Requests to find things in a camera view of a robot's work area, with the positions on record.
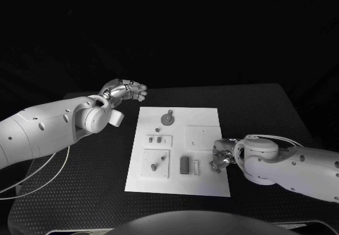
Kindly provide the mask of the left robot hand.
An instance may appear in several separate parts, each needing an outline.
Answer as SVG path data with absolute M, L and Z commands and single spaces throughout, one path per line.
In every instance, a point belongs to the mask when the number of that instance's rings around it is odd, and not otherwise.
M 132 99 L 142 102 L 146 96 L 146 86 L 138 82 L 113 79 L 105 83 L 97 95 L 108 100 L 113 109 L 123 100 Z

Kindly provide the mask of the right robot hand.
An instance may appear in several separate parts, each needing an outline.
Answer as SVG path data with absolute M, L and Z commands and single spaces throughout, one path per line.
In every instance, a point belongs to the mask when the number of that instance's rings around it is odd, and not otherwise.
M 217 174 L 220 173 L 220 169 L 234 163 L 233 146 L 236 142 L 237 139 L 219 139 L 213 142 L 211 161 L 209 165 L 211 172 Z

